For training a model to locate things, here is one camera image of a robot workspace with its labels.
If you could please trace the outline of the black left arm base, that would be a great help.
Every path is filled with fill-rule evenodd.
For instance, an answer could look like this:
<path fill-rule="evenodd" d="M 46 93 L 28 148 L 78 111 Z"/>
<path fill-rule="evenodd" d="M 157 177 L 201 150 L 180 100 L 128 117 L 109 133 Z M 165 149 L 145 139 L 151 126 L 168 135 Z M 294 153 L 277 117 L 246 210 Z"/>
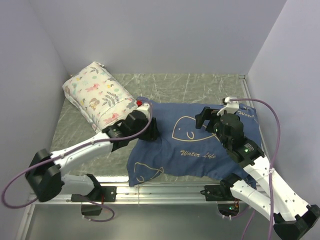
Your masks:
<path fill-rule="evenodd" d="M 114 203 L 116 195 L 116 186 L 102 186 L 100 189 L 94 189 L 86 196 L 72 194 L 70 201 L 72 203 L 81 203 L 80 211 L 84 219 L 103 223 L 109 222 L 115 217 L 115 211 L 107 206 L 106 203 Z M 95 219 L 94 217 L 100 216 L 103 210 L 107 210 L 107 213 L 111 213 L 111 216 L 105 220 Z"/>

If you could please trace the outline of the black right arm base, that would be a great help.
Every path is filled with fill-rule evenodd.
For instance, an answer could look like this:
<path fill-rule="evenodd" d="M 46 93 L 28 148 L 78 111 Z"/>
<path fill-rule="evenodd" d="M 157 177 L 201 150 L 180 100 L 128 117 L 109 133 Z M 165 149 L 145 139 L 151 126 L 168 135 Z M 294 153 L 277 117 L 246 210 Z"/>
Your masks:
<path fill-rule="evenodd" d="M 217 202 L 218 212 L 225 217 L 235 217 L 240 212 L 239 200 L 231 194 L 229 188 L 222 185 L 205 185 L 200 194 L 207 202 Z"/>

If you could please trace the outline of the blue fish print pillowcase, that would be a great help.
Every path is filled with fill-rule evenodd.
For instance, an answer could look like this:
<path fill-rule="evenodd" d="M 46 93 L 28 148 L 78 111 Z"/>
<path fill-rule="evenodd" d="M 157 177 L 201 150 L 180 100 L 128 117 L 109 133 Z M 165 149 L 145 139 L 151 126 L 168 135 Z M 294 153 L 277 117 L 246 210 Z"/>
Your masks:
<path fill-rule="evenodd" d="M 196 128 L 195 116 L 204 104 L 151 104 L 160 136 L 155 141 L 138 140 L 132 149 L 127 162 L 131 187 L 160 174 L 222 180 L 232 173 L 256 187 L 256 181 L 228 156 L 216 135 L 206 131 L 206 122 Z"/>

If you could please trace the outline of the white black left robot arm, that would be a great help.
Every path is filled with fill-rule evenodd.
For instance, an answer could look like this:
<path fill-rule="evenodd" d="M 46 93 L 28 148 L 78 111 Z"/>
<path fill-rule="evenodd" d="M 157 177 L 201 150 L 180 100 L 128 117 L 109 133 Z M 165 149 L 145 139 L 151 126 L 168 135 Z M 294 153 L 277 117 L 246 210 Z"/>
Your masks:
<path fill-rule="evenodd" d="M 109 156 L 132 140 L 154 141 L 159 135 L 151 105 L 143 104 L 125 119 L 74 146 L 53 152 L 46 149 L 38 151 L 25 178 L 39 202 L 52 200 L 60 193 L 100 201 L 105 194 L 104 189 L 93 174 L 70 175 L 69 172 L 96 157 Z"/>

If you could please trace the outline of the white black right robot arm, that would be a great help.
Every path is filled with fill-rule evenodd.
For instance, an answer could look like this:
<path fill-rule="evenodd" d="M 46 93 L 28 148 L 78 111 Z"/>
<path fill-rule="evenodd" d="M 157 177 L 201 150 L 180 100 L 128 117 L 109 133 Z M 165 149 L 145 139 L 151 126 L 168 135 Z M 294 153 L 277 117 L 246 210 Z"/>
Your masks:
<path fill-rule="evenodd" d="M 226 200 L 239 199 L 263 215 L 282 240 L 301 239 L 319 220 L 320 208 L 302 199 L 275 169 L 262 149 L 244 133 L 244 125 L 234 111 L 204 107 L 195 116 L 200 129 L 217 136 L 231 159 L 265 191 L 262 194 L 232 173 L 220 181 L 220 194 Z"/>

